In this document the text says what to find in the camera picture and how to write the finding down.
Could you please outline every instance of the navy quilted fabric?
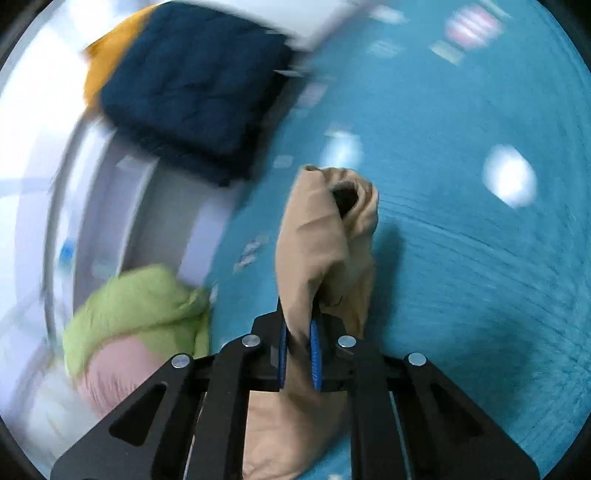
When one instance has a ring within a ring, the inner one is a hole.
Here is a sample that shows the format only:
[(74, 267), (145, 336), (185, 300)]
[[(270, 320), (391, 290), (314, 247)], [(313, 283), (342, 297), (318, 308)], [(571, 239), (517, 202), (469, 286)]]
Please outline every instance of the navy quilted fabric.
[(212, 180), (244, 176), (273, 70), (292, 55), (284, 35), (267, 31), (209, 8), (163, 4), (103, 87), (103, 111), (165, 160)]

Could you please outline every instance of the yellow cloth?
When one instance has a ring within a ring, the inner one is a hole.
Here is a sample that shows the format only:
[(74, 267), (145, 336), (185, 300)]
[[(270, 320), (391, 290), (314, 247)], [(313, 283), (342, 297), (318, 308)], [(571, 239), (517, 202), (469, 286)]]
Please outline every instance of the yellow cloth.
[(86, 49), (89, 67), (84, 83), (84, 100), (90, 109), (99, 108), (101, 88), (119, 66), (134, 40), (142, 33), (152, 11), (158, 6), (150, 5), (134, 13)]

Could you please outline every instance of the teal carpet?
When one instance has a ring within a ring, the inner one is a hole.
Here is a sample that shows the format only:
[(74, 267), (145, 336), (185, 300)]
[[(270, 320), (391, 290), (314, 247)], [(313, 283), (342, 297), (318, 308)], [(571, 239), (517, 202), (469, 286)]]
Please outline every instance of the teal carpet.
[[(446, 21), (465, 5), (397, 1), (408, 21), (360, 18), (315, 55), (311, 81), (326, 93), (283, 122), (214, 261), (212, 348), (275, 308), (274, 241), (294, 176), (321, 162), (327, 130), (347, 129), (381, 194), (368, 336), (390, 355), (426, 354), (545, 475), (591, 411), (591, 74), (534, 0), (500, 2), (510, 17), (489, 12), (501, 35), (456, 48), (457, 64), (441, 58), (430, 47), (451, 44)], [(496, 145), (531, 164), (530, 205), (484, 186)], [(279, 155), (293, 162), (274, 167)], [(257, 237), (269, 241), (235, 270)], [(350, 478), (348, 448), (303, 478)]]

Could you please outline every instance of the pink cloth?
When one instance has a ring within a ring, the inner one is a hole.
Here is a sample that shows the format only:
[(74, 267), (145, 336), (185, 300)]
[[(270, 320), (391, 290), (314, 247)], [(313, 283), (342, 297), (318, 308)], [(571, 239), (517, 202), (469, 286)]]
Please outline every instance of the pink cloth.
[(78, 393), (105, 417), (162, 364), (140, 340), (130, 336), (114, 339), (93, 355), (78, 380)]

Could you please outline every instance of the beige cloth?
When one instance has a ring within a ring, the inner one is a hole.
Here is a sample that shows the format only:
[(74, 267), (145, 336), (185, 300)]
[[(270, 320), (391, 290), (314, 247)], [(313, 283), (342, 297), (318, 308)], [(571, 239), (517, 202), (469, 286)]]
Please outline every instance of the beige cloth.
[[(341, 219), (331, 189), (355, 188), (358, 201)], [(352, 170), (305, 167), (285, 209), (275, 253), (279, 297), (292, 342), (285, 388), (252, 392), (248, 407), (245, 480), (293, 479), (324, 454), (338, 433), (346, 393), (313, 390), (306, 344), (312, 299), (362, 336), (372, 289), (372, 235), (378, 192)]]

